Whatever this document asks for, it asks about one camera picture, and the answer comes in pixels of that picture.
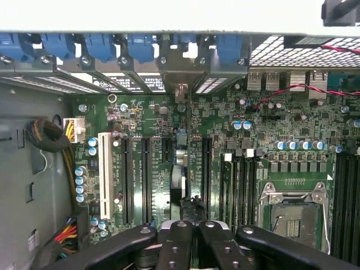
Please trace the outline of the black RAM slot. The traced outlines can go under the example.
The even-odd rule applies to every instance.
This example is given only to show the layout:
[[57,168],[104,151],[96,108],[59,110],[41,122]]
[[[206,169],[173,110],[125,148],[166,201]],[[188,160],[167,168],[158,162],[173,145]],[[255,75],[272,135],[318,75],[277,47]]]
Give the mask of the black RAM slot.
[[352,218],[351,221],[351,262],[355,265],[359,265],[359,205],[360,205],[360,199],[359,199],[359,185],[360,185],[360,176],[359,176],[359,166],[360,166],[360,157],[356,156],[352,160],[352,164],[350,166],[351,174],[350,174],[350,204],[351,204],[351,215]]
[[251,164],[250,164],[250,195],[251,195],[251,199],[250,199],[250,220],[251,220],[251,224],[252,225],[256,225],[256,221],[257,221],[257,202],[258,202],[258,197],[257,197],[257,165],[258,165],[258,158],[256,156],[254,156],[251,159]]
[[249,222],[249,199],[250,199],[250,177],[251,177],[251,159],[253,150],[247,150],[245,152],[245,193],[244,193],[244,223]]
[[340,228],[340,191],[341,191],[341,154],[336,154],[336,166],[334,170],[334,202],[333,202],[333,215],[332,215],[332,246],[331,246],[331,254],[334,257],[338,257],[338,229]]
[[241,218],[241,195],[242,195],[242,165],[241,156],[235,155],[235,191],[234,191],[234,225],[239,226],[239,218]]
[[345,168],[344,168],[345,176],[344,176],[344,196],[343,196],[343,214],[344,214],[344,239],[343,239],[343,260],[348,261],[348,214],[349,214],[349,193],[350,193],[350,186],[349,183],[349,159],[347,158],[345,161]]

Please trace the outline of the long black expansion slot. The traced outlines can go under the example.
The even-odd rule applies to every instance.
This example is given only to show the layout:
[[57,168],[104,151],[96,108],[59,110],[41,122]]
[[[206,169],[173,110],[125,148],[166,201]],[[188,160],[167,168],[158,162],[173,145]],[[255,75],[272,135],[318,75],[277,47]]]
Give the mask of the long black expansion slot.
[[151,138],[141,139],[141,158],[142,158],[142,219],[143,223],[152,221],[152,153]]
[[201,197],[206,218],[210,219],[212,194],[212,139],[203,137],[201,141]]
[[131,224],[133,220],[133,160],[132,141],[129,137],[121,140],[121,160],[123,172],[123,221]]

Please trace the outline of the CPU socket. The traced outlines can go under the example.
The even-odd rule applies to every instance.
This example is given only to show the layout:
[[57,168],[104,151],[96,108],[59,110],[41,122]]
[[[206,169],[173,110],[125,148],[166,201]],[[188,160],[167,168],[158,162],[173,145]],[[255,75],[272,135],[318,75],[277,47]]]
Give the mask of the CPU socket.
[[285,190],[266,182],[256,211],[256,225],[325,252],[321,182],[307,190]]

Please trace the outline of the short black expansion slot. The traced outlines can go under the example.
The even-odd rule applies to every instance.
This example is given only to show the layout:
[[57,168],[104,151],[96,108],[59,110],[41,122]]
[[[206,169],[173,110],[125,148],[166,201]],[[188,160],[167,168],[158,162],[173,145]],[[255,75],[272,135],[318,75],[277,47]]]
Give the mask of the short black expansion slot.
[[161,139],[161,156],[163,163],[172,162],[172,139],[169,137]]

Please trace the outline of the white expansion slot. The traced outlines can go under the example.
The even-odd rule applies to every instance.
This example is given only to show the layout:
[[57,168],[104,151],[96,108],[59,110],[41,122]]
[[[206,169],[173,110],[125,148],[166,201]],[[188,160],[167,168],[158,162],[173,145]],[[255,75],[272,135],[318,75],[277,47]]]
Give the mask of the white expansion slot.
[[110,132],[98,134],[98,171],[100,185],[100,217],[111,219],[114,214],[113,151]]

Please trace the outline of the white power connector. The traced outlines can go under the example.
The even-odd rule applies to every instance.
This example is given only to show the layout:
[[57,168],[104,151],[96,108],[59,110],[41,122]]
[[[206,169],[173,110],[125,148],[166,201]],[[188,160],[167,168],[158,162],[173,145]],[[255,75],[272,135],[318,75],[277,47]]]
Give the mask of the white power connector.
[[84,118],[63,118],[63,133],[70,143],[85,143],[86,127]]

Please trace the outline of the metal USB port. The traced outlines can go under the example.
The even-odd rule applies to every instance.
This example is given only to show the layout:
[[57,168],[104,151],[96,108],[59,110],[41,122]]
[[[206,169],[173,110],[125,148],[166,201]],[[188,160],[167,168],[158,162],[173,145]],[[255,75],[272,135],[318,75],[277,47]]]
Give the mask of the metal USB port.
[[275,71],[269,71],[265,74],[265,90],[276,91],[280,86],[280,74]]
[[262,74],[259,72],[250,72],[247,75],[247,90],[260,91],[262,87]]

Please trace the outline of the perforated metal slot cover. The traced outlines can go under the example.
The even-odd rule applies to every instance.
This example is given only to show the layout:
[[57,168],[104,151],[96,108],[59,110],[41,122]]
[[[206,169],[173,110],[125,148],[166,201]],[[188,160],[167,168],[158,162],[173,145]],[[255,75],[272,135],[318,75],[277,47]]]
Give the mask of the perforated metal slot cover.
[[95,68],[95,59],[91,56],[81,56],[72,60],[58,60],[52,69],[39,73],[36,78],[41,82],[64,87],[81,95],[108,95],[110,91],[93,83],[93,78],[101,75]]
[[53,76],[54,66],[53,57],[46,55],[36,56],[33,62],[21,62],[1,56],[0,83],[60,95],[74,94],[69,87],[42,79]]
[[230,64],[221,64],[217,56],[210,62],[209,71],[194,86],[194,95],[211,95],[221,89],[231,86],[244,78],[249,71],[249,59],[241,58]]

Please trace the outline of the solid metal slot cover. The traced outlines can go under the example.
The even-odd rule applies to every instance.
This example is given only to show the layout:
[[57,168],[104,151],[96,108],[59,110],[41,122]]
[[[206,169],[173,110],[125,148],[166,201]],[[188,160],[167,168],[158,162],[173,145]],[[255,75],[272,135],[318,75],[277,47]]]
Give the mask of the solid metal slot cover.
[[83,73],[91,75],[99,81],[99,86],[109,91],[126,94],[142,92],[139,85],[121,71],[116,60],[102,62],[90,55],[81,55],[79,65]]
[[165,94],[165,86],[156,61],[140,64],[130,55],[121,55],[118,65],[127,78],[139,86],[144,94]]

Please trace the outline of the ribbed metal port block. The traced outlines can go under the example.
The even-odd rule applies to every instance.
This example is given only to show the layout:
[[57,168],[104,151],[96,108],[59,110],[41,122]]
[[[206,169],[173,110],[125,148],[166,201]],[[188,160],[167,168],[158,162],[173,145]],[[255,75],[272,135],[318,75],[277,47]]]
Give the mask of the ribbed metal port block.
[[290,71],[290,92],[304,92],[304,87],[300,84],[305,84],[306,72],[301,70]]

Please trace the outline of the tall metal port block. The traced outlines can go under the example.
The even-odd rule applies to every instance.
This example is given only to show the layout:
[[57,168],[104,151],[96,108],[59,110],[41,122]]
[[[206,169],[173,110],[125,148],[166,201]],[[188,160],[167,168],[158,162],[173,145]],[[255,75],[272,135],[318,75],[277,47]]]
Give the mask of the tall metal port block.
[[[320,70],[312,70],[309,73],[309,83],[308,85],[319,90],[326,90],[327,89],[327,80],[328,80],[328,73],[325,71]],[[316,90],[309,90],[308,93],[309,99],[317,99],[317,100],[324,100],[326,99],[326,94],[323,92],[318,92]]]

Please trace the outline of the blue slot retention clip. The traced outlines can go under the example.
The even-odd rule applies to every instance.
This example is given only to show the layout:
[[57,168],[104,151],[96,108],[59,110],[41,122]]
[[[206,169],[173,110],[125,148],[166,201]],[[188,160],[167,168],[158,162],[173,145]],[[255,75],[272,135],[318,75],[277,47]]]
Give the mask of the blue slot retention clip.
[[75,58],[76,47],[72,34],[47,33],[40,35],[44,49],[52,56],[61,60]]
[[114,61],[116,59],[115,40],[112,34],[88,33],[84,35],[88,53],[102,61]]
[[242,35],[220,34],[216,36],[216,47],[221,64],[237,63],[240,59]]
[[186,46],[189,43],[196,43],[197,42],[196,40],[197,40],[196,34],[191,34],[191,33],[173,34],[172,45]]
[[151,34],[129,34],[127,42],[129,55],[140,64],[154,60],[153,38]]
[[24,50],[21,48],[18,34],[0,33],[0,54],[21,61]]

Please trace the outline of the teal port connector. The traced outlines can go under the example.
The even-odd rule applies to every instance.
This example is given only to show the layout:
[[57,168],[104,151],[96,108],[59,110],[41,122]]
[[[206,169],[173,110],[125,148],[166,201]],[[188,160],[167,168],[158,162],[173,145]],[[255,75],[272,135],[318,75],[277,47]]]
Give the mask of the teal port connector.
[[349,92],[349,80],[352,77],[348,73],[330,72],[327,78],[327,90]]

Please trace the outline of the dark grey PC case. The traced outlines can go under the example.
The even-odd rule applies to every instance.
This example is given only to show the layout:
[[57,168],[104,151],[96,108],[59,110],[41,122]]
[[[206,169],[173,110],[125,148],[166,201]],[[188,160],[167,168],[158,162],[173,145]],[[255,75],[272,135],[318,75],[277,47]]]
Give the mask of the dark grey PC case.
[[[43,47],[41,34],[47,33],[13,34],[18,34],[24,50],[21,62],[33,62],[36,56],[46,55],[62,64],[63,60],[50,55]],[[90,55],[84,38],[88,33],[64,34],[74,36],[74,59]],[[118,61],[121,55],[129,55],[128,35],[137,33],[98,34],[114,36],[115,60]],[[181,33],[151,34],[157,67],[159,44],[163,40],[172,42],[173,34]],[[248,73],[262,74],[261,89],[265,89],[266,72],[269,71],[280,74],[278,90],[291,88],[290,71],[293,70],[305,71],[306,81],[312,70],[349,74],[360,72],[360,49],[284,49],[283,38],[287,34],[191,34],[196,34],[197,42],[185,49],[186,55],[196,56],[197,44],[206,47],[209,60],[207,71],[210,69],[211,59],[218,57],[216,36],[242,35],[240,59],[249,59]],[[248,73],[226,88],[247,84]],[[165,94],[110,91],[110,94],[170,96],[167,91]],[[95,245],[89,240],[88,208],[78,203],[75,190],[75,148],[79,143],[70,143],[64,135],[62,120],[76,118],[73,109],[75,98],[110,94],[60,95],[0,83],[0,270],[42,270],[47,265]],[[158,232],[159,244],[167,239],[173,221],[166,221],[159,228],[152,226]],[[219,270],[215,260],[209,256],[210,249],[205,246],[199,224],[193,225],[189,270]],[[131,264],[122,266],[119,270],[156,270],[155,263],[159,253],[159,248],[153,253],[142,251],[130,259]],[[244,253],[256,270],[274,270],[268,259],[255,255],[250,249],[244,249]]]

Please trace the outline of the black case fan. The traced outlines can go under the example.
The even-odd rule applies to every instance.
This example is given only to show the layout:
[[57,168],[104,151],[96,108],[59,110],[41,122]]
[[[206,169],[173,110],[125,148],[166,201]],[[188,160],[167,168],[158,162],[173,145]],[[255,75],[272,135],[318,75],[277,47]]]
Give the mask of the black case fan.
[[289,36],[283,37],[284,49],[318,49],[318,48],[360,49],[360,38]]

